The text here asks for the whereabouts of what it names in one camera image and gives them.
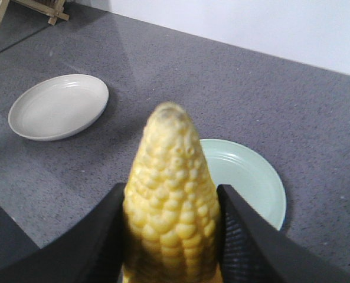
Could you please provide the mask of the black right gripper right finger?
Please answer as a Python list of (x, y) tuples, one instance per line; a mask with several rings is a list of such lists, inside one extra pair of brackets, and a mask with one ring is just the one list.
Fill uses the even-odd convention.
[(223, 282), (350, 282), (350, 273), (272, 227), (230, 185), (217, 187)]

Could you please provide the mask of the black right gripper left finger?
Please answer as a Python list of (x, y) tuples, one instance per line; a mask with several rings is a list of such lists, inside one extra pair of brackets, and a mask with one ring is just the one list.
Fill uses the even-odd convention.
[(118, 282), (123, 259), (117, 183), (81, 221), (45, 248), (0, 270), (0, 282)]

